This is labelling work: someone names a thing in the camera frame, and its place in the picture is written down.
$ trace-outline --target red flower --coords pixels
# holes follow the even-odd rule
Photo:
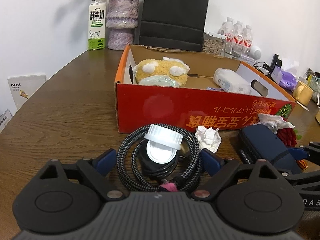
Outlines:
[[[287,147],[295,147],[297,144],[297,135],[292,128],[279,129],[277,136]]]

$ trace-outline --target wooden table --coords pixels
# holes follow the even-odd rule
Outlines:
[[[12,202],[20,190],[49,160],[72,163],[95,157],[108,148],[118,149],[126,135],[117,132],[113,81],[121,51],[87,51],[50,78],[14,115],[0,134],[0,239],[19,232]],[[315,121],[316,105],[310,112],[297,105],[289,121],[302,140],[320,141]],[[221,157],[237,157],[232,142],[237,131],[219,131]],[[318,169],[310,165],[309,170]],[[111,182],[124,190],[116,170]],[[306,212],[299,233],[319,239],[320,215]]]

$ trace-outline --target mug handle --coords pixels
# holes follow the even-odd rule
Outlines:
[[[302,92],[303,89],[304,89],[304,86],[299,86],[299,87],[297,88],[296,97],[295,97],[297,100],[299,100],[300,94],[301,94],[301,92]]]

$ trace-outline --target zipper case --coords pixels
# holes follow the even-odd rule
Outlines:
[[[263,124],[242,128],[238,137],[243,146],[239,156],[244,163],[253,164],[258,159],[266,159],[277,169],[301,173],[284,143]]]

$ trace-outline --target green milk carton label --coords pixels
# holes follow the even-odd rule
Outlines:
[[[89,6],[89,50],[105,48],[107,0],[91,0]]]

